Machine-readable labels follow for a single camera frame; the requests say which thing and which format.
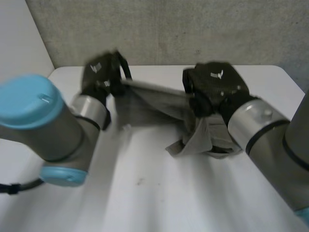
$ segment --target fabric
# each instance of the fabric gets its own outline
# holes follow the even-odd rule
[[[193,95],[132,80],[122,84],[125,94],[115,97],[119,126],[178,125],[183,138],[166,148],[172,156],[204,153],[220,159],[240,151],[220,115],[195,117],[188,103]]]

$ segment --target black cable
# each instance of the black cable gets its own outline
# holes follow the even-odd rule
[[[129,68],[129,64],[127,63],[127,60],[118,51],[115,51],[115,54],[118,57],[119,63],[124,71],[126,79],[132,79],[131,71]]]
[[[18,194],[20,191],[29,190],[43,184],[44,181],[41,179],[36,179],[25,184],[12,184],[12,185],[3,185],[0,184],[0,193],[7,193],[9,195]]]

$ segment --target gray wall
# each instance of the gray wall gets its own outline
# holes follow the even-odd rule
[[[309,88],[308,0],[27,0],[55,67],[118,48],[132,65],[278,65]]]

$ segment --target table surface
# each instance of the table surface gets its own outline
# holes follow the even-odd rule
[[[187,66],[132,66],[133,79],[183,89]],[[235,66],[250,91],[289,119],[304,93],[276,66]],[[82,67],[49,77],[66,102],[77,93]],[[1,232],[305,232],[245,153],[217,160],[173,158],[165,147],[179,138],[172,126],[125,128],[100,134],[86,183],[44,185],[0,196]],[[0,183],[36,178],[41,160],[26,146],[0,140]]]

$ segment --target light blue joint cap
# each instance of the light blue joint cap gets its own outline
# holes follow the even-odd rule
[[[297,216],[299,216],[306,223],[306,225],[309,227],[309,207],[295,211],[295,214]]]
[[[87,172],[66,167],[42,167],[40,179],[46,183],[65,187],[77,187],[84,183]]]
[[[44,126],[62,111],[59,90],[46,77],[22,75],[0,85],[0,125],[16,130]]]

